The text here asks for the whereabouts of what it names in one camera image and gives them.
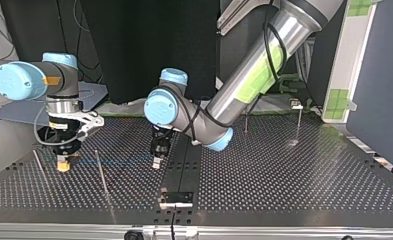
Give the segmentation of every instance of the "white bracket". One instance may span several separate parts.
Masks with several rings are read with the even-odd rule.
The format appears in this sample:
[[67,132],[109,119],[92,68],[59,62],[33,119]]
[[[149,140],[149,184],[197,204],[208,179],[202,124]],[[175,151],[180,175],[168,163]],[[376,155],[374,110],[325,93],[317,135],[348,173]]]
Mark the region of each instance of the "white bracket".
[[348,100],[348,110],[356,111],[357,108],[358,108],[358,105],[356,105],[356,103]]
[[[270,2],[271,0],[233,0],[217,21],[219,33],[225,36],[253,9]],[[273,5],[278,7],[278,2],[280,1],[274,1]]]
[[105,125],[105,120],[97,112],[75,112],[75,113],[50,113],[49,116],[56,118],[72,119],[84,123],[78,130],[78,140],[83,142],[88,136]]

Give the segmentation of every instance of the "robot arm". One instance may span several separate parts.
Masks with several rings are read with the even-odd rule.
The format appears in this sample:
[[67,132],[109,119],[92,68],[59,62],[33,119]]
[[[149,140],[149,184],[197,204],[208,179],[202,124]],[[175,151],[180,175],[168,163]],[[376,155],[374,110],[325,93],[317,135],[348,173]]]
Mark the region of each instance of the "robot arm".
[[82,111],[77,70],[75,56],[63,53],[44,53],[42,62],[0,60],[2,96],[20,101],[46,95],[38,116],[47,107],[49,126],[56,131],[55,141],[43,142],[37,134],[36,138],[52,147],[59,171],[69,170],[69,160],[80,149],[81,142],[104,125],[103,118],[97,113]]
[[186,73],[164,69],[159,87],[145,103],[147,119],[158,128],[173,128],[212,150],[223,150],[233,136],[231,124],[259,94],[274,84],[275,72],[269,62],[280,69],[311,33],[324,28],[342,2],[282,0],[279,12],[271,21],[271,29],[275,31],[268,31],[268,38],[264,39],[264,33],[258,37],[247,57],[204,110],[184,98]]

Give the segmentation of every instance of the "metal bracket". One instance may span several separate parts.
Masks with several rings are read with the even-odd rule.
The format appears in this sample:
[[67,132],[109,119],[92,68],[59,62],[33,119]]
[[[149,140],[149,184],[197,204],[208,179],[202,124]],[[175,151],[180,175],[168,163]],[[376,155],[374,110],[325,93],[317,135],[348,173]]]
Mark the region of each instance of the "metal bracket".
[[185,240],[199,240],[199,233],[197,232],[197,229],[187,230]]
[[253,9],[267,5],[271,0],[233,0],[218,19],[217,27],[219,33],[225,36],[237,23],[239,23]]
[[165,192],[161,196],[160,207],[193,207],[193,196],[192,192]]
[[358,105],[356,105],[356,103],[352,102],[351,100],[348,100],[348,110],[356,111],[357,108]]

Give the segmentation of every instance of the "metal rod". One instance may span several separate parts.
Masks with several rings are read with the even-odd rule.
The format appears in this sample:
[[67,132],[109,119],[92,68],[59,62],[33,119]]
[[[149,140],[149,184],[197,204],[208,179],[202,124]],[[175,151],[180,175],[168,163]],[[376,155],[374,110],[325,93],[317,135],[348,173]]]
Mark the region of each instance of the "metal rod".
[[35,149],[33,149],[33,154],[34,154],[35,159],[37,160],[38,167],[40,168],[41,171],[44,171],[43,165],[41,164],[41,161],[40,161],[40,157],[38,156],[38,153]]
[[249,114],[246,114],[245,117],[245,133],[249,131]]
[[303,108],[299,109],[298,128],[300,128],[300,127],[301,127],[301,120],[302,120],[302,110],[303,110]]
[[105,181],[105,174],[103,173],[102,163],[100,162],[99,151],[97,149],[94,150],[94,154],[96,155],[97,165],[99,166],[100,178],[102,178],[103,188],[105,189],[105,193],[109,194],[108,186],[106,185]]

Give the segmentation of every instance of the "end effector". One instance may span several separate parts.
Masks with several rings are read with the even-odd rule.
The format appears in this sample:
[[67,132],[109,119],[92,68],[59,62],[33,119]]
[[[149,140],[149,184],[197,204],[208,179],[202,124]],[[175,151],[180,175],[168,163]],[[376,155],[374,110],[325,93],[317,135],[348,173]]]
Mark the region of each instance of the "end effector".
[[185,72],[166,68],[161,72],[159,86],[147,98],[144,112],[155,125],[151,153],[163,158],[168,154],[172,131],[190,136],[193,144],[202,144],[215,151],[223,150],[233,137],[233,129],[216,121],[200,105],[184,98],[188,76]]
[[[37,140],[52,147],[57,155],[58,170],[69,170],[69,159],[80,149],[81,142],[104,120],[95,112],[83,112],[78,89],[78,67],[75,56],[44,53],[42,62],[0,60],[0,94],[14,101],[46,96],[35,118]],[[54,142],[44,142],[37,134],[37,120],[44,108],[49,127],[55,131]]]

